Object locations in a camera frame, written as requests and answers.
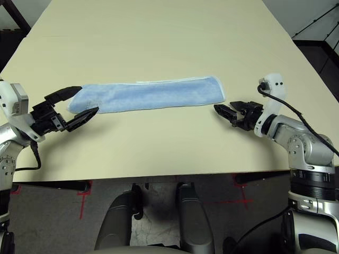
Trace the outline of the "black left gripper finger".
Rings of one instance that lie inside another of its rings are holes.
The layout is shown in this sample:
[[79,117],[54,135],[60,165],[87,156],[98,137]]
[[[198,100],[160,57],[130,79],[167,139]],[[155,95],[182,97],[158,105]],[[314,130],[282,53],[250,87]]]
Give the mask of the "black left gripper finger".
[[94,117],[98,110],[99,107],[94,107],[91,109],[84,110],[81,113],[75,115],[72,120],[66,123],[65,130],[67,130],[68,132],[76,130],[80,126],[87,123],[92,117]]
[[54,93],[51,93],[45,96],[45,100],[52,105],[59,103],[61,101],[66,101],[73,96],[75,96],[80,90],[82,89],[81,86],[70,86],[63,89],[60,89]]

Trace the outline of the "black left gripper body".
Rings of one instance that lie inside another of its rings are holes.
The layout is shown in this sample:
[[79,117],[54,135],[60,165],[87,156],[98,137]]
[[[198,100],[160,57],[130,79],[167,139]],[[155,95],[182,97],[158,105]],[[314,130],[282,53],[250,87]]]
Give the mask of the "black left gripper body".
[[44,101],[32,108],[31,115],[34,123],[31,125],[32,130],[37,134],[47,134],[65,130],[65,120],[61,114],[54,110],[54,105]]

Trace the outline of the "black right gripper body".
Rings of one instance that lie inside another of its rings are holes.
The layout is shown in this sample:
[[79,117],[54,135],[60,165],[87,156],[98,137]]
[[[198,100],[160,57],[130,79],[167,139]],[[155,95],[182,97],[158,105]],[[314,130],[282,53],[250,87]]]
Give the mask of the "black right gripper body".
[[260,118],[263,112],[263,105],[257,102],[246,102],[247,110],[236,110],[243,118],[232,121],[233,127],[241,128],[245,131],[254,130],[257,120]]

